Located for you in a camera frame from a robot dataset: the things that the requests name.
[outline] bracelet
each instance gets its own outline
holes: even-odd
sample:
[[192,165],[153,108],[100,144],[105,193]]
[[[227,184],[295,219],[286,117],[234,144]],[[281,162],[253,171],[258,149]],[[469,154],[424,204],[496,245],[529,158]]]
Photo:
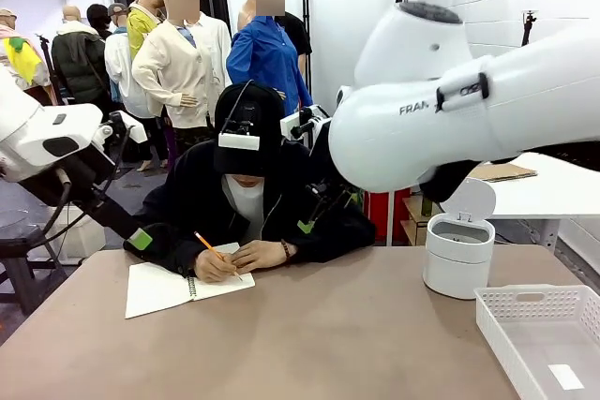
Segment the bracelet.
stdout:
[[285,260],[289,261],[292,255],[290,255],[290,248],[288,247],[288,243],[281,240],[281,245],[283,245],[283,251],[285,252]]

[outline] green tape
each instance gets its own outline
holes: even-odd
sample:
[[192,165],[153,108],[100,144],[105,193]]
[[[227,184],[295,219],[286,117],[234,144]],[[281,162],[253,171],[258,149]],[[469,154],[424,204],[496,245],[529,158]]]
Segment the green tape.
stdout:
[[315,226],[315,221],[311,220],[310,222],[308,222],[307,224],[305,224],[304,222],[302,222],[301,220],[298,221],[298,228],[304,232],[304,234],[309,234],[312,229]]
[[138,250],[145,250],[152,243],[152,237],[142,229],[138,229],[127,241]]

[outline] spiral binding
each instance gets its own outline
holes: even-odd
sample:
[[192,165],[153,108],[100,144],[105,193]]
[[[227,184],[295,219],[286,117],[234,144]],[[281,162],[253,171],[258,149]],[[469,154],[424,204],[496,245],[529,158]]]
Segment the spiral binding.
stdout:
[[196,284],[192,276],[187,277],[187,285],[189,286],[189,295],[192,299],[196,298]]

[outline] mannequin hand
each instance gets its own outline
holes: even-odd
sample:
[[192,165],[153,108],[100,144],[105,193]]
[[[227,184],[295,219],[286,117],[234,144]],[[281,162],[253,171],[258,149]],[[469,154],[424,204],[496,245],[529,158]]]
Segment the mannequin hand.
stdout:
[[194,272],[205,283],[217,283],[232,276],[235,266],[232,264],[232,255],[223,255],[222,261],[215,252],[204,250],[194,262]]
[[[289,245],[289,248],[294,255],[295,245]],[[232,263],[239,268],[239,274],[249,274],[256,269],[280,266],[286,259],[282,243],[252,241],[233,254]]]
[[183,94],[181,96],[181,106],[188,107],[188,108],[195,108],[198,106],[198,100],[196,100],[196,97],[194,97],[194,96],[189,96],[187,94]]

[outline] plastic basket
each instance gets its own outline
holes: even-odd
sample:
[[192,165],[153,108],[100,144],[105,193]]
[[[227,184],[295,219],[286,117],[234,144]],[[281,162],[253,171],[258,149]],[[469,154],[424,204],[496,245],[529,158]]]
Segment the plastic basket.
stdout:
[[521,400],[600,399],[600,297],[585,286],[476,289],[477,325]]

